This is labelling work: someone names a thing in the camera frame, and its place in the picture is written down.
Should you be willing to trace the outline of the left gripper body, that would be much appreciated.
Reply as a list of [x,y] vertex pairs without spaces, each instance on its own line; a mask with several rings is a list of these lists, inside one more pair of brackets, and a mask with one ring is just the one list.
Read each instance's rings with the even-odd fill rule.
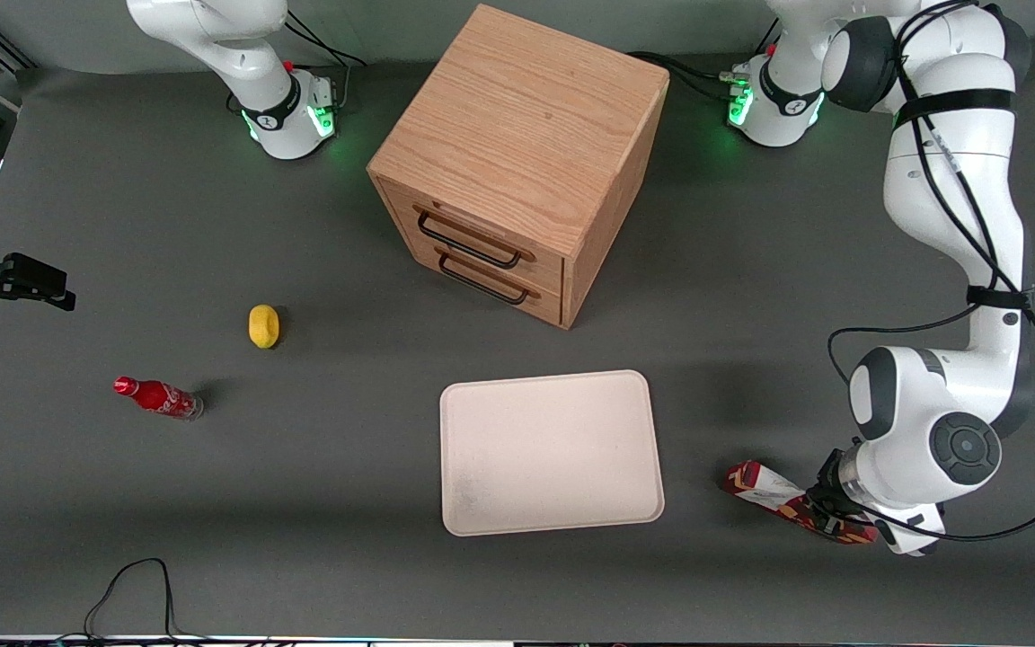
[[865,484],[868,468],[859,460],[868,458],[873,443],[854,443],[831,450],[826,460],[826,513],[854,524],[874,524],[868,508],[871,497]]

